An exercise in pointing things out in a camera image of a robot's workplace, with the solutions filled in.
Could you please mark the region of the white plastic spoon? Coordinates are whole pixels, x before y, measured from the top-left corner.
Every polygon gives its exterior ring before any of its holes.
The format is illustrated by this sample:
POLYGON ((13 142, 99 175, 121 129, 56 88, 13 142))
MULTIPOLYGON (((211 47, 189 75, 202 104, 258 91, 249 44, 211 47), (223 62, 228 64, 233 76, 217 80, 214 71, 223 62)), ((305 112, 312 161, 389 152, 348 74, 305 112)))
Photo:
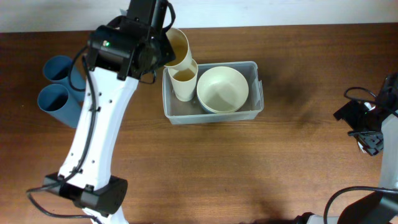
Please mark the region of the white plastic spoon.
POLYGON ((370 103, 365 102, 364 105, 368 108, 368 110, 373 110, 375 106, 372 106, 370 103))

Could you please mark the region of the cream cup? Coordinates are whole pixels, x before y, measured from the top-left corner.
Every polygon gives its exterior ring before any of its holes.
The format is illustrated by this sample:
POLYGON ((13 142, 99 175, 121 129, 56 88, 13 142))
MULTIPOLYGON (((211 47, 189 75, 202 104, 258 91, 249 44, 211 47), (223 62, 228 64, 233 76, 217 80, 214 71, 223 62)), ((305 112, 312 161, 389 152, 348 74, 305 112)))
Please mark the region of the cream cup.
POLYGON ((190 66, 182 71, 168 69, 175 96, 180 101, 190 101, 195 96, 197 85, 198 65, 192 60, 190 66))
POLYGON ((192 53, 187 36, 180 29, 176 28, 168 30, 166 36, 171 43, 176 58, 166 63, 165 66, 178 71, 188 69, 192 62, 192 53))

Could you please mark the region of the white plastic fork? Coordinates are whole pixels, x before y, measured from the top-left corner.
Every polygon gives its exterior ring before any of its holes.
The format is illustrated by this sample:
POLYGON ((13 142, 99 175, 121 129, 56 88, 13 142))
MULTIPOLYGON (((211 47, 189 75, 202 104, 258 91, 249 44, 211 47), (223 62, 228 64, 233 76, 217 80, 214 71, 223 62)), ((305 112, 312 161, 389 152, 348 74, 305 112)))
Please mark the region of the white plastic fork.
POLYGON ((366 142, 365 138, 358 137, 357 143, 360 150, 362 150, 364 153, 368 153, 369 144, 366 142))

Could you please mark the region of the cream cup front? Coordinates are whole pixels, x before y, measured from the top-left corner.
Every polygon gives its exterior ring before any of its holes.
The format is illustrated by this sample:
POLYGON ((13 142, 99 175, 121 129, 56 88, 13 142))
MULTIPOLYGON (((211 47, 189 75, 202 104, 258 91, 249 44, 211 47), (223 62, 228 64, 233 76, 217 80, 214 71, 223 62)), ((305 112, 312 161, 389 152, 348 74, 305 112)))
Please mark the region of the cream cup front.
POLYGON ((190 101, 195 96, 197 85, 198 65, 192 60, 190 66, 182 71, 168 69, 175 96, 180 101, 190 101))

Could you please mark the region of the cream bowl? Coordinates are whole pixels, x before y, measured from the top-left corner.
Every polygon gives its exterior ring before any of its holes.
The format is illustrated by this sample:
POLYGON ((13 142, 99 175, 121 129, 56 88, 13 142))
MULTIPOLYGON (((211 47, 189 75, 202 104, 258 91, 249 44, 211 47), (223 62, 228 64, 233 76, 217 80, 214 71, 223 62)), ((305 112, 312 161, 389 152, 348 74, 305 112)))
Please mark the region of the cream bowl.
POLYGON ((197 98, 208 113, 234 113, 245 104, 248 96, 248 81, 231 67, 210 68, 197 83, 197 98))

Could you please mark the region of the blue bowl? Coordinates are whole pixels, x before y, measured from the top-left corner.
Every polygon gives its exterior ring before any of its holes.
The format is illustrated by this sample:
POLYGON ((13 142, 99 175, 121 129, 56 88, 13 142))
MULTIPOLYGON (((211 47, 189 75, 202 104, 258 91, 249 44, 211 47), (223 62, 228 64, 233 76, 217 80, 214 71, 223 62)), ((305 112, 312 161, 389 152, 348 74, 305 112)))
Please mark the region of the blue bowl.
POLYGON ((200 102, 199 99, 197 99, 197 105, 198 105, 198 108, 201 110, 202 114, 207 114, 208 113, 207 110, 203 107, 203 105, 202 105, 202 103, 200 102))

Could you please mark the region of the blue cup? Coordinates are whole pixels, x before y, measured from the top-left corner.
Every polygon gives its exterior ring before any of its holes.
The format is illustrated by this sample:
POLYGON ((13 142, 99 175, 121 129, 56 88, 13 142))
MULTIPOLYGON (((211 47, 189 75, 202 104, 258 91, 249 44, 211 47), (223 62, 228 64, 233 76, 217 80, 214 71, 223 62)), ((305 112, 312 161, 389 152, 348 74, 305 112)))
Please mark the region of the blue cup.
POLYGON ((39 108, 70 128, 77 128, 81 106, 68 89, 51 84, 41 90, 37 98, 39 108))
MULTIPOLYGON (((85 98, 85 92, 74 90, 69 83, 68 71, 71 64, 72 59, 70 57, 65 55, 54 56, 45 63, 42 69, 43 74, 52 83, 63 85, 78 102, 82 102, 85 98)), ((86 82, 76 66, 72 68, 71 81, 76 88, 84 89, 86 86, 86 82)))

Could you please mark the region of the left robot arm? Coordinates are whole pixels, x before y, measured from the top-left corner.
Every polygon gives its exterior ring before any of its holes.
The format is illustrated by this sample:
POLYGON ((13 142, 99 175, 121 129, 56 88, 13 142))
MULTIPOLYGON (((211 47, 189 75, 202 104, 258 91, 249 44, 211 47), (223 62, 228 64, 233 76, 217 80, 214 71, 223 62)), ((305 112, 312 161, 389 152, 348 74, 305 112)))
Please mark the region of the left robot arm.
POLYGON ((111 174, 114 145, 127 105, 143 75, 175 58, 164 24, 174 9, 167 0, 133 0, 126 15, 90 34, 82 58, 83 108, 72 146, 43 190, 69 199, 93 223, 125 223, 128 183, 111 174))

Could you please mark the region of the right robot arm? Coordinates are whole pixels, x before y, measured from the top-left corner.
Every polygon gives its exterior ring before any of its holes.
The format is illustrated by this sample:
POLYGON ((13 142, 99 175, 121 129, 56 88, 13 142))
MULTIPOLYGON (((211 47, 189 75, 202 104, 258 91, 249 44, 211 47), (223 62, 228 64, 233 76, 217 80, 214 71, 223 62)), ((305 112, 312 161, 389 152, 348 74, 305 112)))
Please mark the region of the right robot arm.
POLYGON ((350 127, 349 136, 356 139, 359 149, 370 156, 382 154, 378 187, 353 186, 334 193, 326 203, 323 215, 304 213, 293 223, 390 223, 397 216, 397 74, 388 75, 377 95, 365 100, 348 96, 349 102, 336 111, 336 120, 344 120, 350 127), (328 211, 333 201, 350 191, 370 191, 370 194, 348 205, 338 217, 328 211))

